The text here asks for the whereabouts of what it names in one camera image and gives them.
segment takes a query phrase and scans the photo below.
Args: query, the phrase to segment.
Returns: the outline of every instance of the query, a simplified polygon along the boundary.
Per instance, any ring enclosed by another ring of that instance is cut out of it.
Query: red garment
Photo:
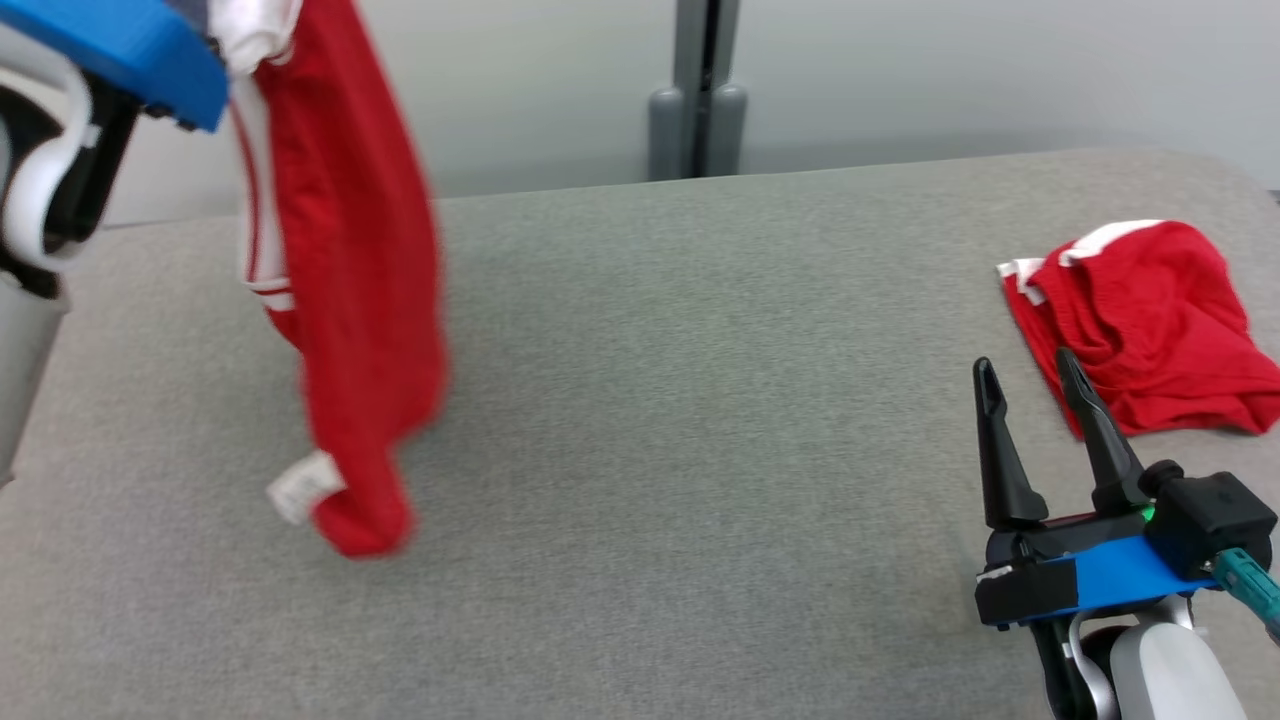
[[[397,441],[440,409],[440,266],[426,183],[351,0],[308,0],[293,45],[237,81],[244,279],[302,355],[312,434],[346,489],[312,512],[347,556],[412,529]]]
[[[1254,347],[1226,261],[1196,228],[1103,225],[1043,261],[1001,265],[1036,363],[1066,409],[1053,354],[1070,347],[1129,436],[1280,418],[1280,368]]]

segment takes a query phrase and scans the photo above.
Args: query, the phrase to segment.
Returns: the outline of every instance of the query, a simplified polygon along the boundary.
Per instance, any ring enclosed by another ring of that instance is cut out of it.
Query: white wall
[[[1280,188],[1270,0],[742,0],[742,172],[1155,143]]]
[[[675,0],[362,0],[440,196],[644,179],[650,92],[671,83]],[[234,213],[223,128],[146,119],[108,213]]]

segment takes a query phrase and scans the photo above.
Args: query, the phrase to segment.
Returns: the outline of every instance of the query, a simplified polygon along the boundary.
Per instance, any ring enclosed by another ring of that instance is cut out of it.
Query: gray fabric surface
[[[452,404],[422,528],[352,564],[262,489],[308,451],[236,220],[115,232],[0,495],[0,711],[84,717],[1046,717],[973,607],[989,355],[1051,509],[1088,509],[993,265],[1178,218],[1280,355],[1280,210],[1216,161],[1085,151],[440,204]],[[1280,437],[1139,455],[1280,506]],[[1280,652],[1199,601],[1251,716]]]

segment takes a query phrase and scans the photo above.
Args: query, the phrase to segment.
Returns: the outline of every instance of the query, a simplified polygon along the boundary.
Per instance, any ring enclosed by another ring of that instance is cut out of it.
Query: clothing tag
[[[285,470],[266,488],[266,495],[282,518],[301,525],[321,500],[346,487],[333,456],[317,450]]]

